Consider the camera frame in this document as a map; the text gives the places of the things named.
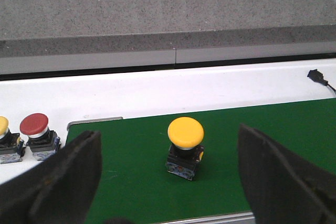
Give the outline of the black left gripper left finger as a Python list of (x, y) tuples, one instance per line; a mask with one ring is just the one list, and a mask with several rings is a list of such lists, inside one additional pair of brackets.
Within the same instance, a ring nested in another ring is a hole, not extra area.
[(84, 223), (101, 172), (101, 133), (84, 131), (1, 185), (1, 223)]

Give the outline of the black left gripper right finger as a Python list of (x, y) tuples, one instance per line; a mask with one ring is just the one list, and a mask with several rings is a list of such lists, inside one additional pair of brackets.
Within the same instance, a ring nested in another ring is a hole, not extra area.
[(335, 175), (240, 125), (238, 171), (256, 223), (335, 223)]

